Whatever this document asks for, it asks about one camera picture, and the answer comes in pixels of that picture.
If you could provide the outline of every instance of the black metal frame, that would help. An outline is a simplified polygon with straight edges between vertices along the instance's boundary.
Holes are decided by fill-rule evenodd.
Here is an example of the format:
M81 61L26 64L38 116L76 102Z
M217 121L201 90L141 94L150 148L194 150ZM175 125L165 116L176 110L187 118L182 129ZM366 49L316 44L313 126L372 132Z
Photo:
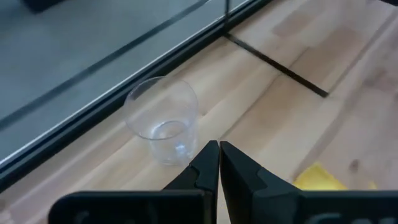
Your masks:
M287 75L288 77L292 78L296 82L300 83L301 85L307 87L308 89L312 90L314 93L320 95L323 98L326 98L329 93L325 90L322 90L320 87L316 86L312 82L306 80L305 78L301 77L300 75L296 74L294 71L288 69L287 67L283 66L282 64L278 63L277 61L273 60L272 58L264 55L260 51L256 50L254 47L251 47L249 44L245 43L244 41L238 39L237 37L230 34L229 31L229 7L231 5L231 0L225 0L225 15L224 15L224 28L225 34L224 36L234 42L236 45L240 46L244 50L247 50L249 53L253 54L257 58L267 62L269 65L277 69L278 71L282 72L283 74Z
M108 93L104 98L88 106L43 139L35 142L16 158L2 164L0 166L0 192L5 191L122 107L127 94L139 82L168 74L271 1L273 0L249 1L234 12L229 12L230 2L227 1L228 12L225 14L225 20L215 22L186 43L164 55L156 63L139 72L128 82Z

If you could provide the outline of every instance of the glass panel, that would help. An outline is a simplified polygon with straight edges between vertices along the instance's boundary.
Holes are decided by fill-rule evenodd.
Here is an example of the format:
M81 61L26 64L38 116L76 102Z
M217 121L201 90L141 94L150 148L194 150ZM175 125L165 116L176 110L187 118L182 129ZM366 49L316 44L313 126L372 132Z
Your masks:
M223 9L221 0L86 0L34 14L20 1L2 1L0 161L216 21Z

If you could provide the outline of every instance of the yellow sponge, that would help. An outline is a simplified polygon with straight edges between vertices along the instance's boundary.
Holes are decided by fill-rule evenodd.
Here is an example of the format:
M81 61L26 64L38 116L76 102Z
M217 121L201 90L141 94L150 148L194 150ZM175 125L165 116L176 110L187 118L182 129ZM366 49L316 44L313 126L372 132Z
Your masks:
M302 190L347 190L318 162L302 172L293 184Z

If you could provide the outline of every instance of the wooden table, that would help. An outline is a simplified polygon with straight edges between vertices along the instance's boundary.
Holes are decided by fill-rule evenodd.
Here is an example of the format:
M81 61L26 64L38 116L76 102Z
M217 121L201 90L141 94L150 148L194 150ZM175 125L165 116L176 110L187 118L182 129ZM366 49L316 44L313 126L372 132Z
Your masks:
M318 160L347 183L351 173L346 168L361 148L341 140L354 131L346 123L355 109L347 105L367 91L362 87L366 77L379 76L376 68L391 73L394 62L385 65L381 58L394 59L385 50L396 46L396 27L395 8L376 0L286 0L231 31L330 91L328 98L224 38L167 78L185 80L197 94L199 149L211 139L227 140L289 182ZM147 142L132 135L119 110L5 191L0 218L45 223L51 204L69 192L159 190L183 168L156 163ZM218 222L229 223L221 188L219 196Z

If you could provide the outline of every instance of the black strip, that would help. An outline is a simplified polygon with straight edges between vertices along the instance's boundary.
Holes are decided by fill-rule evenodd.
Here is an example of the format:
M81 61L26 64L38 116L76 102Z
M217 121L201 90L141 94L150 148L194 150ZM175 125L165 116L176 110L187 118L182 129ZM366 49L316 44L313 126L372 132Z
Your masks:
M398 0L382 0L388 4L392 4L393 6L398 6Z
M247 2L237 11L231 13L228 25L231 28L238 25L271 1L273 0ZM123 83L123 85L113 90L104 98L98 100L80 114L53 130L48 136L33 143L23 154L9 159L5 164L1 164L0 193L122 107L127 94L138 83L148 78L168 74L190 57L197 54L201 49L204 49L222 37L223 34L224 23L223 20L220 20L169 52L153 65L143 69L132 80Z
M231 0L225 0L225 12L224 12L224 29L228 30L229 22L229 10L231 9Z
M19 108L12 114L6 116L5 118L0 120L0 131L8 128L9 126L13 125L15 122L19 121L21 118L25 117L29 113L34 110L37 110L44 104L48 103L52 99L58 97L65 91L69 90L74 85L86 80L87 78L91 77L95 74L99 69L103 68L107 64L113 62L129 50L133 49L137 45L143 43L145 40L153 37L154 35L158 34L159 32L163 31L164 29L170 27L174 23L178 22L179 20L183 19L189 13L197 10L199 7L204 5L209 0L200 0L197 3L193 4L192 6L186 8L184 11L179 12L175 16L171 17L170 19L166 20L165 22L161 23L160 25L156 26L155 28L151 29L150 31L146 32L145 34L139 36L138 38L134 39L130 43L126 44L125 46L117 49L113 53L109 54L105 58L99 60L95 64L89 66L88 68L84 69L77 75L74 75L70 79L66 80L65 82L59 84L55 88L51 89L50 91L46 92L42 96L36 98L35 100L31 101L30 103L24 105L23 107Z
M300 75L297 75L295 72L293 72L290 69L286 68L285 66L279 64L278 62L276 62L275 60L271 59L270 57L264 55L260 51L258 51L255 48L251 47L247 43L243 42L242 40L239 40L238 38L234 37L233 35L231 35L229 33L224 34L224 36L228 40L234 42L236 45L238 45L238 46L242 47L243 49L247 50L248 52L252 53L254 56L258 57L259 59L267 62L272 67L278 69L279 71L281 71L282 73L284 73L288 77L292 78L296 82L298 82L301 85L303 85L303 86L307 87L308 89L312 90L314 93L316 93L316 94L318 94L318 95L320 95L320 96L322 96L324 98L326 98L329 95L329 93L326 92L325 90L322 90L321 88L317 87L312 82L304 79Z

